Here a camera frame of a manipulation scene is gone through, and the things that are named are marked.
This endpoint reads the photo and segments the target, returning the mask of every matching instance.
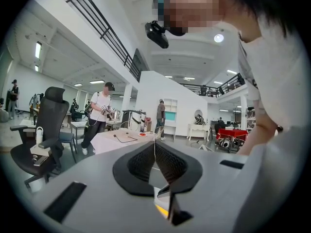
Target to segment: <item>red tablecloth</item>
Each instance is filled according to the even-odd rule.
[[[219,138],[239,138],[243,141],[246,140],[246,136],[248,135],[248,132],[246,130],[225,130],[225,129],[219,129],[218,134],[216,136],[216,140]]]

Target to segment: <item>gray floor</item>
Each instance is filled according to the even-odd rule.
[[[2,167],[4,168],[4,171],[9,179],[11,181],[12,185],[15,189],[20,191],[21,193],[31,196],[37,191],[39,191],[44,185],[45,182],[43,179],[37,180],[35,182],[30,183],[31,189],[27,189],[24,180],[31,177],[30,174],[24,172],[21,170],[13,161],[11,155],[10,155],[10,149],[21,144],[21,139],[18,134],[18,132],[12,132],[10,131],[10,126],[19,125],[21,120],[28,119],[28,114],[20,115],[19,117],[16,117],[14,120],[9,120],[7,123],[0,123],[0,163]],[[61,131],[64,132],[70,132],[70,129],[65,125]],[[201,138],[192,138],[191,141],[188,141],[185,137],[177,136],[175,138],[175,141],[172,136],[166,135],[165,141],[169,142],[175,142],[179,145],[186,145],[189,147],[193,147],[194,149],[198,149],[200,145],[202,144]],[[77,151],[78,153],[75,154],[75,158],[77,162],[94,155],[92,152],[92,146],[90,146],[90,149],[88,151],[88,155],[84,156],[82,154],[82,148],[81,148],[81,142],[82,140],[78,140],[78,146]],[[210,141],[206,144],[206,146],[209,148],[209,150],[212,151],[222,151],[220,150],[215,144],[215,136],[213,136],[213,139],[211,139],[210,135]],[[69,144],[64,144],[64,152],[63,156],[61,157],[61,164],[62,164],[62,171],[66,171],[69,168],[71,168],[73,165],[75,165],[75,162],[73,160]],[[154,165],[154,168],[150,175],[150,184],[157,188],[163,188],[167,183],[161,174],[161,172],[158,170],[157,165]]]

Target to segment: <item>armrest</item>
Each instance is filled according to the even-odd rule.
[[[17,130],[25,130],[27,129],[28,126],[25,126],[25,125],[19,125],[19,126],[11,126],[10,127],[10,130],[11,131],[17,131]]]
[[[46,141],[41,142],[39,144],[39,148],[41,148],[41,149],[50,148],[50,147],[54,146],[57,143],[57,141],[58,141],[57,138],[52,138],[52,139],[46,140]]]

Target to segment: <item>ceiling light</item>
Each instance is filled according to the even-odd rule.
[[[95,83],[105,83],[104,80],[97,80],[97,81],[90,81],[91,84],[95,84]]]
[[[222,34],[220,34],[220,33],[215,35],[215,37],[214,37],[214,41],[216,41],[217,43],[220,43],[223,40],[224,40],[224,36]]]
[[[232,73],[232,74],[238,74],[237,72],[234,72],[234,71],[231,71],[231,70],[228,70],[227,72],[230,72],[230,73]]]
[[[42,44],[37,42],[35,45],[35,56],[39,59]]]

